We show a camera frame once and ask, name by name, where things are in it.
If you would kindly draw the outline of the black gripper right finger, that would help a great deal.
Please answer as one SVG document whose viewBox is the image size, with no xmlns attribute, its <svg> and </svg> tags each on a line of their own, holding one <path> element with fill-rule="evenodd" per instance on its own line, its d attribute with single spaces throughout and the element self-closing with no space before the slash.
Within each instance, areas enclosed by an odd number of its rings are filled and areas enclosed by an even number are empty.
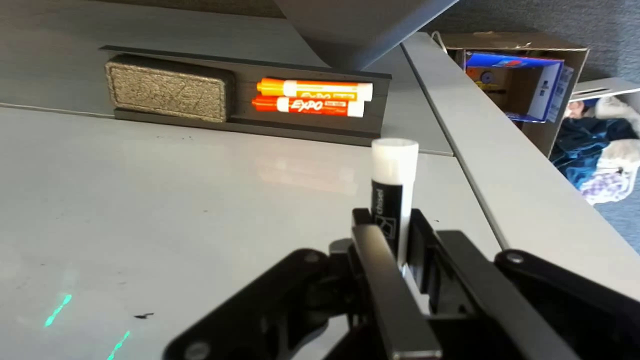
<svg viewBox="0 0 640 360">
<path fill-rule="evenodd" d="M 407 268 L 440 360 L 578 360 L 576 350 L 460 229 L 410 215 Z"/>
</svg>

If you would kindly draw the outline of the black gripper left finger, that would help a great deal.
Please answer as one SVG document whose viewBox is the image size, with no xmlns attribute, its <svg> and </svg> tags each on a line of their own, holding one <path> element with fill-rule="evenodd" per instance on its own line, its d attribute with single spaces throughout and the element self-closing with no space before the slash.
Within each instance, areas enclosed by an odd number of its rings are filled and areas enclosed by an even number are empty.
<svg viewBox="0 0 640 360">
<path fill-rule="evenodd" d="M 421 315 L 380 226 L 366 207 L 351 211 L 351 240 L 387 360 L 440 360 L 441 345 Z"/>
</svg>

